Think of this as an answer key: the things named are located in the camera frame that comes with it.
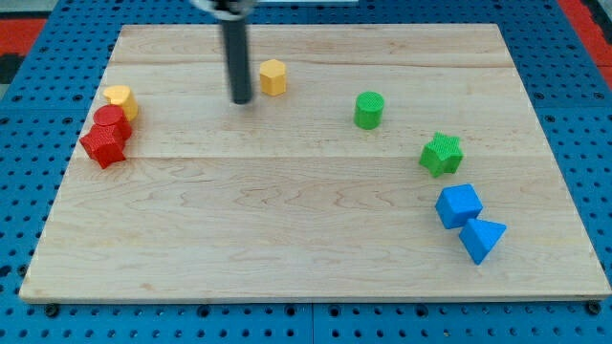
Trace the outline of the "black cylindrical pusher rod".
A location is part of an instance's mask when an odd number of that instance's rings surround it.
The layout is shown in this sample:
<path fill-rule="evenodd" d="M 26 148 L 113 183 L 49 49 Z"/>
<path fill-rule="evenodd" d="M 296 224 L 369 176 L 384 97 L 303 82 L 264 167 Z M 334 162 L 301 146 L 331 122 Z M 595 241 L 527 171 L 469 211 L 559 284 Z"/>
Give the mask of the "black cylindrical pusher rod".
<path fill-rule="evenodd" d="M 221 30 L 231 101 L 247 104 L 252 99 L 252 82 L 246 18 L 223 20 Z"/>

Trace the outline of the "silver rod mount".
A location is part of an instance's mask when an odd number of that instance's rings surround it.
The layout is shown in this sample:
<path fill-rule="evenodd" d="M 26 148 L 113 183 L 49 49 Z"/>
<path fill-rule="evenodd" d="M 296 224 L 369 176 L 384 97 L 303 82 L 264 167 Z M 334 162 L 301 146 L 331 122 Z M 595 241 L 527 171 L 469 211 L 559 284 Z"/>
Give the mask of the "silver rod mount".
<path fill-rule="evenodd" d="M 201 11 L 219 20 L 245 19 L 256 7 L 256 0 L 190 0 Z"/>

